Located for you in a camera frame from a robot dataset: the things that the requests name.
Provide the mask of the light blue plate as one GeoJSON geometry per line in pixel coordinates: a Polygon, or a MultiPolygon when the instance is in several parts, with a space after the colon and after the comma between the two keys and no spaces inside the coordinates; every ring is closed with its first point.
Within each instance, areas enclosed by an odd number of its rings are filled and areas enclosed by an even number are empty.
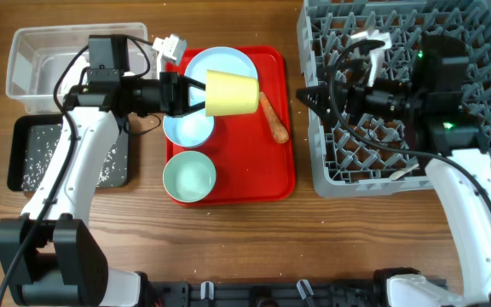
{"type": "MultiPolygon", "coordinates": [[[[199,52],[187,65],[185,75],[206,84],[208,70],[227,72],[258,80],[253,61],[243,52],[230,47],[213,47],[199,52]]],[[[190,104],[205,102],[205,90],[189,89],[190,104]]]]}

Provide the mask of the light blue bowl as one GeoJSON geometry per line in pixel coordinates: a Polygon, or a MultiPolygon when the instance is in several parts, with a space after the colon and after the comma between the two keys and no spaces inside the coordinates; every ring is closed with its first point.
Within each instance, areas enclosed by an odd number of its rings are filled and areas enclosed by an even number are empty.
{"type": "Polygon", "coordinates": [[[214,131],[215,120],[206,116],[205,110],[183,116],[164,116],[163,130],[168,140],[182,148],[196,148],[203,145],[214,131]]]}

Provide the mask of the pile of white rice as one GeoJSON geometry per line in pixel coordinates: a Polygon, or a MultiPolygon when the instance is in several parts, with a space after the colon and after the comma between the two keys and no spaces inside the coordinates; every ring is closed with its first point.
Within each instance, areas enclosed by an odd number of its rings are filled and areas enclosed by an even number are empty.
{"type": "MultiPolygon", "coordinates": [[[[34,192],[48,170],[61,134],[61,124],[34,125],[27,130],[25,158],[18,175],[18,190],[34,192]]],[[[128,179],[129,135],[123,133],[111,146],[104,159],[97,188],[116,188],[128,179]]]]}

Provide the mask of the yellow plastic cup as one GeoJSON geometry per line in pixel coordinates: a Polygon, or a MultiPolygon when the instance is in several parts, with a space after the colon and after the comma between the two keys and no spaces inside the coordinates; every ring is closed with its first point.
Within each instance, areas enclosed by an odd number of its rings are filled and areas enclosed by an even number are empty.
{"type": "Polygon", "coordinates": [[[208,70],[205,84],[205,112],[220,117],[255,113],[259,104],[256,78],[208,70]]]}

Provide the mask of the mint green bowl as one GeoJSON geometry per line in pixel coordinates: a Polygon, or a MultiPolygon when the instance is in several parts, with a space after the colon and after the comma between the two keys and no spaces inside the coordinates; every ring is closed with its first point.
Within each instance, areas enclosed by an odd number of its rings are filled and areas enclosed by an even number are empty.
{"type": "Polygon", "coordinates": [[[214,188],[216,167],[211,159],[197,151],[185,151],[172,157],[163,171],[167,194],[182,203],[204,199],[214,188]]]}

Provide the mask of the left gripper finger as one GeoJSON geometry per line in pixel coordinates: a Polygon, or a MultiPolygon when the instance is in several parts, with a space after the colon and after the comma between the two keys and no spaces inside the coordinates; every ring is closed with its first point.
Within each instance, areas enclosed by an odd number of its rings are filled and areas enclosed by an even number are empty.
{"type": "Polygon", "coordinates": [[[172,116],[173,117],[184,117],[189,114],[198,112],[205,108],[205,102],[199,102],[191,105],[190,101],[177,101],[174,103],[172,116]]]}
{"type": "Polygon", "coordinates": [[[205,84],[187,76],[180,76],[180,85],[184,90],[189,90],[191,87],[198,90],[205,90],[205,84]]]}

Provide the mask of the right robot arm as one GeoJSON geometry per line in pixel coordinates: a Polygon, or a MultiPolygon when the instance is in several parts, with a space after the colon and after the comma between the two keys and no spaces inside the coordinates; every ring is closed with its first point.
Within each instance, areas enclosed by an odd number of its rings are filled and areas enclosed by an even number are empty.
{"type": "Polygon", "coordinates": [[[405,154],[433,185],[459,255],[464,290],[451,293],[414,269],[376,272],[385,306],[491,306],[491,157],[479,124],[461,110],[469,58],[457,38],[429,36],[409,83],[379,77],[391,46],[382,32],[360,32],[326,70],[326,83],[297,91],[325,125],[354,133],[368,113],[409,126],[405,154]]]}

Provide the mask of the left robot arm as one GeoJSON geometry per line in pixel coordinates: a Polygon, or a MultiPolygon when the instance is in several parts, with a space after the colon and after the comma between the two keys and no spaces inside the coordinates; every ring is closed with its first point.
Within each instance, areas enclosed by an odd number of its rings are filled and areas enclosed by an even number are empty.
{"type": "Polygon", "coordinates": [[[205,85],[176,72],[130,75],[124,34],[92,35],[82,51],[89,65],[64,96],[55,96],[61,135],[37,191],[16,218],[0,220],[0,304],[20,306],[154,306],[143,273],[112,269],[88,227],[97,180],[127,116],[182,117],[203,108],[191,88],[205,85]]]}

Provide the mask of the orange carrot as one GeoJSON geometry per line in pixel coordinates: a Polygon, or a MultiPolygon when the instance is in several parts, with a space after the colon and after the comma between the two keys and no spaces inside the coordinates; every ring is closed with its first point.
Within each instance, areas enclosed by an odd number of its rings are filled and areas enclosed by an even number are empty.
{"type": "Polygon", "coordinates": [[[289,133],[285,126],[280,122],[268,97],[263,92],[259,93],[259,101],[269,124],[273,139],[279,144],[287,142],[289,140],[289,133]]]}

